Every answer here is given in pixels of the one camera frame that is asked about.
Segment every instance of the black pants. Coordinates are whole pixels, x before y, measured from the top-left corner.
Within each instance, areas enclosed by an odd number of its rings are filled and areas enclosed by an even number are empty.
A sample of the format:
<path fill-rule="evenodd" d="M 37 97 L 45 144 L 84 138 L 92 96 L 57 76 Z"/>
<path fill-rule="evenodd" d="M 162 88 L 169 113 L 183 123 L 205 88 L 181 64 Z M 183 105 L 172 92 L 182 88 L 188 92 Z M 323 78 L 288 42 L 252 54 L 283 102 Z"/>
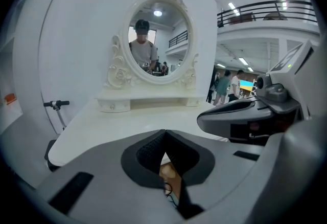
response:
<path fill-rule="evenodd" d="M 213 92 L 212 90 L 209 89 L 209 92 L 208 92 L 208 96 L 206 98 L 207 102 L 211 103 L 212 99 L 213 99 Z"/>
<path fill-rule="evenodd" d="M 235 97 L 234 94 L 229 94 L 228 96 L 229 96 L 229 101 L 228 102 L 239 99 L 239 98 Z"/>

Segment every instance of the orange object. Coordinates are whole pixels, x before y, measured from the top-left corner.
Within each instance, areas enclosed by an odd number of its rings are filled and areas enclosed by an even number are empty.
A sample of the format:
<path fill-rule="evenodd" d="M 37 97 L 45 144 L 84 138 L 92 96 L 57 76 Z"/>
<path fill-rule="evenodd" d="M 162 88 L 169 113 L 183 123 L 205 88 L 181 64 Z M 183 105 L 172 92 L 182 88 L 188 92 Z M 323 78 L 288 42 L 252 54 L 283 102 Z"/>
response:
<path fill-rule="evenodd" d="M 14 102 L 16 100 L 15 94 L 11 93 L 5 96 L 5 101 L 7 105 L 9 105 L 11 102 Z"/>

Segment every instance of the black metal railing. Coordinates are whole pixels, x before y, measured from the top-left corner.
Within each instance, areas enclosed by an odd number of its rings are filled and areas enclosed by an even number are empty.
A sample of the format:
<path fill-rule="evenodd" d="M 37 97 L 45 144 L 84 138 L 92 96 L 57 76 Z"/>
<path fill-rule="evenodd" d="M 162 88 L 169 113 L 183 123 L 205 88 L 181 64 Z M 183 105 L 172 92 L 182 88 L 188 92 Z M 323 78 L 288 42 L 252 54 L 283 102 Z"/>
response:
<path fill-rule="evenodd" d="M 287 9 L 283 10 L 283 3 L 287 3 Z M 263 20 L 288 20 L 300 19 L 317 23 L 316 15 L 312 4 L 305 1 L 264 1 L 225 10 L 217 14 L 217 26 L 223 27 L 225 24 L 237 24 L 243 22 Z"/>
<path fill-rule="evenodd" d="M 178 34 L 176 37 L 169 40 L 169 47 L 177 45 L 178 43 L 180 43 L 182 41 L 188 40 L 188 38 L 189 38 L 188 31 L 185 30 L 182 33 Z"/>

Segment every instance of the oval mirror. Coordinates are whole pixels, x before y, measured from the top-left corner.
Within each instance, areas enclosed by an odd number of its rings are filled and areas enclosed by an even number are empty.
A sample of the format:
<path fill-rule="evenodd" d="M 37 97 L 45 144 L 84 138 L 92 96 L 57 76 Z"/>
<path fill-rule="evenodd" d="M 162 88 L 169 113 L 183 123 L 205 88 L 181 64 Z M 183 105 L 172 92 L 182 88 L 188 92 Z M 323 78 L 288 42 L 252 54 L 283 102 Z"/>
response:
<path fill-rule="evenodd" d="M 172 74 L 189 51 L 186 19 L 172 4 L 146 2 L 139 7 L 129 25 L 128 42 L 138 66 L 153 76 Z"/>

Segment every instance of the white tabletop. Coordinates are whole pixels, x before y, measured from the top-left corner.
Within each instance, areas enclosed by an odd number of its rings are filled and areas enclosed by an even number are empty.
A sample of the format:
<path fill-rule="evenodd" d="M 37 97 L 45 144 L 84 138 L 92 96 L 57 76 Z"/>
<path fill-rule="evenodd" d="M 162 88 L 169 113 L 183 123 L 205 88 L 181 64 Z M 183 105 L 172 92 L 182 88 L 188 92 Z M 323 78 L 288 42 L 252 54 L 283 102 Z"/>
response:
<path fill-rule="evenodd" d="M 228 141 L 203 132 L 197 117 L 214 106 L 203 102 L 197 107 L 174 104 L 143 104 L 123 113 L 98 110 L 97 100 L 91 100 L 70 122 L 49 151 L 49 160 L 63 166 L 97 145 L 123 139 L 135 134 L 159 129 L 180 130 L 200 137 Z M 162 164 L 169 159 L 165 154 Z"/>

